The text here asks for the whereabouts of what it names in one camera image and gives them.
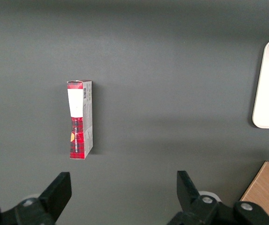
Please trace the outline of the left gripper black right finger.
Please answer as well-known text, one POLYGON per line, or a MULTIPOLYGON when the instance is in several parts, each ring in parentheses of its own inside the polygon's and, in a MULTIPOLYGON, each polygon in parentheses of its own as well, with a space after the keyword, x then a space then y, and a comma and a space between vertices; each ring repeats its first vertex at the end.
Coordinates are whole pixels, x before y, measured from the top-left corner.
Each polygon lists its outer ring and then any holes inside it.
POLYGON ((182 211, 169 225, 269 225, 269 215, 253 202, 226 206, 210 195, 201 195, 186 171, 177 171, 177 197, 182 211))

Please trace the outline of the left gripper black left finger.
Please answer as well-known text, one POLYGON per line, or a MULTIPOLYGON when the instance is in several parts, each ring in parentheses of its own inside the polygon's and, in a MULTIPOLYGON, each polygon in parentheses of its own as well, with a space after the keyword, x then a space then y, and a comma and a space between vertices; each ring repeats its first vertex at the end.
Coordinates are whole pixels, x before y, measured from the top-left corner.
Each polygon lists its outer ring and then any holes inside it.
POLYGON ((61 172, 38 196, 1 212, 0 225, 54 225, 72 196, 69 172, 61 172))

